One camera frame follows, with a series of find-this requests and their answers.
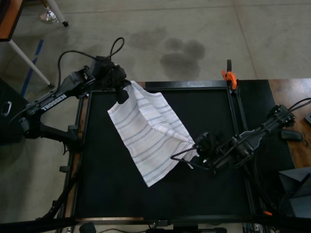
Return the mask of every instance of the wooden table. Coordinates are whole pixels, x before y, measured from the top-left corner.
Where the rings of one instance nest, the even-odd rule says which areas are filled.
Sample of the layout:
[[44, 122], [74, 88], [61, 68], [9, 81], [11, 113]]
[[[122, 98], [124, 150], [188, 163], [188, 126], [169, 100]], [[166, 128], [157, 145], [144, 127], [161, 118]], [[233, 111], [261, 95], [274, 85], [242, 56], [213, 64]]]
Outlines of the wooden table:
[[[145, 87], [145, 82], [139, 82], [142, 87]], [[311, 95], [311, 79], [303, 79], [303, 80], [270, 80], [269, 81], [271, 91], [274, 96], [274, 100], [276, 104], [283, 104], [286, 107], [290, 107], [297, 101], [307, 98]], [[80, 119], [79, 119], [79, 131], [83, 131], [86, 125], [86, 113], [88, 108], [88, 98], [84, 97], [84, 101], [82, 104], [82, 109], [80, 111]], [[311, 114], [311, 105], [306, 106], [302, 109], [295, 111], [296, 115], [296, 123], [291, 128], [292, 130], [299, 131], [303, 134], [304, 139], [303, 142], [289, 142], [288, 146], [290, 148], [294, 164], [296, 168], [311, 166], [311, 128], [304, 121], [304, 117], [307, 114]], [[73, 166], [71, 170], [71, 174], [74, 174], [78, 162], [80, 159], [80, 154], [76, 153], [73, 157]], [[66, 211], [64, 216], [70, 217], [72, 216], [72, 210], [74, 208], [74, 190], [73, 188], [68, 196]], [[77, 219], [77, 221], [85, 221], [86, 219]], [[100, 221], [137, 221], [137, 218], [98, 218]]]
[[[270, 88], [276, 104], [286, 107], [311, 97], [311, 79], [270, 80]], [[303, 142], [288, 142], [296, 168], [311, 166], [311, 126], [304, 118], [311, 114], [311, 105], [294, 112], [296, 123], [292, 130], [303, 135]]]
[[[0, 24], [0, 42], [8, 42], [10, 46], [15, 50], [15, 52], [17, 52], [21, 56], [21, 58], [37, 73], [37, 75], [50, 88], [53, 88], [54, 86], [50, 83], [50, 81], [42, 74], [42, 72], [32, 63], [32, 61], [12, 40], [12, 36], [18, 23], [20, 14], [22, 12], [24, 2], [24, 0], [11, 0], [5, 16]], [[68, 26], [68, 22], [65, 21], [55, 1], [49, 0], [48, 2], [52, 9], [55, 11], [57, 18], [60, 19], [64, 26]]]

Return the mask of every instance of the wooden surface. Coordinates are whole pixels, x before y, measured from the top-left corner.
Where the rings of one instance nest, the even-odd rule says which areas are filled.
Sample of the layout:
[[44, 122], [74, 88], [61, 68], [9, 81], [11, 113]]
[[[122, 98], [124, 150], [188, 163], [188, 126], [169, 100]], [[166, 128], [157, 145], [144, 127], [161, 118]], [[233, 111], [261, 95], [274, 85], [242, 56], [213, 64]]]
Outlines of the wooden surface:
[[[269, 80], [270, 88], [276, 104], [289, 108], [296, 102], [311, 97], [311, 79]], [[303, 135], [302, 142], [288, 142], [296, 168], [311, 166], [311, 126], [304, 118], [311, 114], [311, 104], [293, 114], [296, 123], [291, 130]]]
[[10, 40], [16, 25], [16, 20], [19, 18], [21, 4], [23, 0], [11, 0], [10, 6], [5, 13], [5, 16], [0, 24], [0, 39]]
[[[81, 115], [80, 115], [80, 121], [79, 121], [79, 138], [82, 139], [83, 134], [82, 132], [84, 131], [84, 127], [86, 125], [86, 115], [87, 115], [87, 105], [88, 105], [88, 96], [85, 96], [83, 98], [83, 105], [82, 105], [82, 110], [81, 110]], [[70, 178], [74, 175], [74, 173], [77, 170], [78, 163], [80, 160], [80, 153], [75, 153], [73, 157], [73, 162], [72, 162], [72, 167], [71, 167], [71, 176]], [[74, 201], [74, 193], [75, 193], [75, 188], [76, 185], [71, 189], [71, 191], [68, 194], [67, 198], [67, 204], [66, 204], [66, 211], [65, 211], [65, 217], [70, 217], [72, 208], [73, 208], [73, 201]]]

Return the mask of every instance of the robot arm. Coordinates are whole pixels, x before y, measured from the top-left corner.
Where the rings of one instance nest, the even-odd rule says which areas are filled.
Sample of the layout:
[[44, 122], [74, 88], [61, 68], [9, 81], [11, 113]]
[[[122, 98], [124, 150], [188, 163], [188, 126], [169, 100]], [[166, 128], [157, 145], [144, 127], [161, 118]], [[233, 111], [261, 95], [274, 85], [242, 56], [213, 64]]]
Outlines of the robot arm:
[[70, 152], [80, 151], [82, 145], [78, 137], [77, 125], [68, 126], [68, 131], [64, 132], [42, 124], [41, 115], [71, 96], [77, 98], [84, 96], [94, 84], [101, 86], [102, 89], [115, 89], [117, 101], [124, 103], [128, 94], [123, 88], [130, 84], [125, 78], [123, 68], [109, 59], [97, 57], [91, 69], [85, 66], [71, 73], [64, 79], [57, 91], [52, 91], [27, 105], [23, 117], [19, 120], [24, 136], [31, 139], [46, 137], [63, 142]]

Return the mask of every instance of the black table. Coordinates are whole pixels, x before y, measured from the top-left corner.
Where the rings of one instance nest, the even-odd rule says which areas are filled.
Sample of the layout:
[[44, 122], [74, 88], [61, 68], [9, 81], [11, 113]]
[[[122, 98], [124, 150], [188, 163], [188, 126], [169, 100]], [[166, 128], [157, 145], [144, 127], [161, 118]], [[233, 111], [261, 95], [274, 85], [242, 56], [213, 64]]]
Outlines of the black table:
[[[241, 99], [249, 129], [258, 127], [275, 105], [268, 81], [240, 81]], [[237, 100], [225, 81], [152, 82], [161, 91], [190, 135], [213, 132], [223, 140], [242, 132]], [[109, 224], [153, 223], [158, 220], [205, 223], [241, 222], [258, 213], [260, 202], [243, 171], [227, 168], [216, 176], [178, 164], [164, 179], [146, 186], [115, 130], [107, 110], [114, 95], [92, 92], [80, 99], [76, 123], [85, 142], [84, 152], [71, 154], [68, 182], [82, 159], [82, 176], [59, 216]], [[278, 171], [293, 169], [287, 143], [272, 134], [258, 150], [256, 164], [268, 187], [281, 188]]]

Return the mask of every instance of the white table leg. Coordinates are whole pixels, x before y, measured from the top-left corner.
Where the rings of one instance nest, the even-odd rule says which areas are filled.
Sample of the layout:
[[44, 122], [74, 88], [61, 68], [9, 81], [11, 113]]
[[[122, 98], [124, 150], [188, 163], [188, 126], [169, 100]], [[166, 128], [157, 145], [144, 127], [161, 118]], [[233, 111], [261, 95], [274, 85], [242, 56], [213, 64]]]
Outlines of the white table leg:
[[23, 53], [23, 51], [14, 43], [13, 40], [8, 42], [11, 47], [21, 56], [22, 59], [37, 73], [37, 75], [51, 88], [54, 86], [50, 83], [50, 81], [41, 73], [41, 71], [32, 63], [32, 61]]
[[68, 21], [65, 21], [64, 16], [62, 15], [62, 13], [60, 12], [55, 0], [47, 0], [50, 7], [52, 8], [52, 10], [54, 11], [58, 21], [60, 21], [65, 27], [68, 26]]

